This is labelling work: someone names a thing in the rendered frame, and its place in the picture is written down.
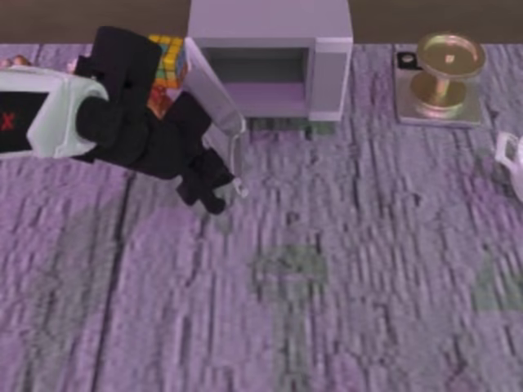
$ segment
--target white handle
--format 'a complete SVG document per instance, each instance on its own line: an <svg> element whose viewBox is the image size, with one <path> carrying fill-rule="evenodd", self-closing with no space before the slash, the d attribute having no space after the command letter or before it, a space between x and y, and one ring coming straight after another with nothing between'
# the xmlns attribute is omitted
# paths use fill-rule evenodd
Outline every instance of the white handle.
<svg viewBox="0 0 523 392"><path fill-rule="evenodd" d="M511 133L500 132L498 134L498 139L496 140L495 160L504 165L510 172L514 173L519 167L507 156L507 146L509 143L517 147L519 140Z"/></svg>

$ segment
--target white object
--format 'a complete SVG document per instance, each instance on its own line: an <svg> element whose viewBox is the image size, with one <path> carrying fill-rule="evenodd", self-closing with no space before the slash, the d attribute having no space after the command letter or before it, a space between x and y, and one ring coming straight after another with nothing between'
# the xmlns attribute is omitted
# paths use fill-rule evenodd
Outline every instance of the white object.
<svg viewBox="0 0 523 392"><path fill-rule="evenodd" d="M354 44L347 0L192 0L187 35L245 117L342 118Z"/></svg>
<svg viewBox="0 0 523 392"><path fill-rule="evenodd" d="M247 122L192 38L186 38L185 47L188 69L182 88L203 106L211 118L213 126L203 140L226 160L235 176L235 191L245 198L248 190L240 178L240 137L247 131Z"/></svg>
<svg viewBox="0 0 523 392"><path fill-rule="evenodd" d="M507 149L510 147L516 152L511 158L507 156ZM523 202L523 140L511 133L500 132L496 141L495 160L510 171L512 188Z"/></svg>
<svg viewBox="0 0 523 392"><path fill-rule="evenodd" d="M65 158L85 154L96 146L76 132L76 115L82 102L90 96L109 99L105 88L95 80L51 69L13 65L0 69L0 91L48 94L27 132L32 151L6 153L0 158L21 155Z"/></svg>

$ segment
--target colorful cube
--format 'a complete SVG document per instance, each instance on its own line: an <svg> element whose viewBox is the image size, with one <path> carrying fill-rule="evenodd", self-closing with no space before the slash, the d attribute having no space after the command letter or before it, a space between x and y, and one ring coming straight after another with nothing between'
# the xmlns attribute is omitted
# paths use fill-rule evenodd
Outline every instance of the colorful cube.
<svg viewBox="0 0 523 392"><path fill-rule="evenodd" d="M156 73L155 84L178 89L187 74L186 51L183 38L150 35L149 40L162 47L162 58Z"/></svg>

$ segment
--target purple wooden surface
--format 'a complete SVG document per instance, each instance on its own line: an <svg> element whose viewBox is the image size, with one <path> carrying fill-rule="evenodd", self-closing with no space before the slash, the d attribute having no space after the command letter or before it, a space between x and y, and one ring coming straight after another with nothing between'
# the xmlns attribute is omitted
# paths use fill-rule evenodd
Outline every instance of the purple wooden surface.
<svg viewBox="0 0 523 392"><path fill-rule="evenodd" d="M299 392L523 390L523 300L476 285L521 273L490 150L523 133L523 47L487 52L494 129L464 131L396 124L392 47L357 46L337 133L252 134L252 196L220 219L105 165L2 163L0 390L290 392L286 340Z"/></svg>

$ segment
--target purple floor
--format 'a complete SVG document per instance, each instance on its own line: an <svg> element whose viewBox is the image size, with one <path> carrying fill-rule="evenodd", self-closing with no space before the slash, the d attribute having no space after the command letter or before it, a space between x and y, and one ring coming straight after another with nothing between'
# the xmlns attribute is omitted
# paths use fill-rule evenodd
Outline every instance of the purple floor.
<svg viewBox="0 0 523 392"><path fill-rule="evenodd" d="M396 124L392 50L356 47L335 135L251 135L228 216L105 164L1 162L0 392L521 392L523 206L491 149L523 132L523 46L487 47L472 131Z"/></svg>

